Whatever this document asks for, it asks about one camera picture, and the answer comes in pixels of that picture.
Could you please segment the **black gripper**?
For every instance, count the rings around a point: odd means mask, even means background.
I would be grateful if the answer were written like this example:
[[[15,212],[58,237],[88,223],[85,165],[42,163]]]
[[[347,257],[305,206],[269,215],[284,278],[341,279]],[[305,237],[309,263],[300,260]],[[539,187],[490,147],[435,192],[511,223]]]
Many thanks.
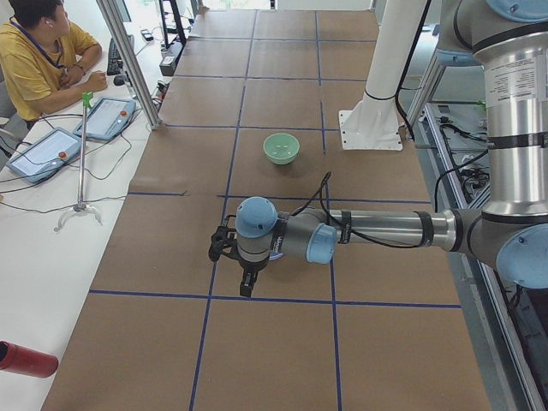
[[[266,260],[263,259],[254,262],[242,260],[240,266],[243,269],[240,283],[240,296],[251,297],[259,272],[266,268]]]

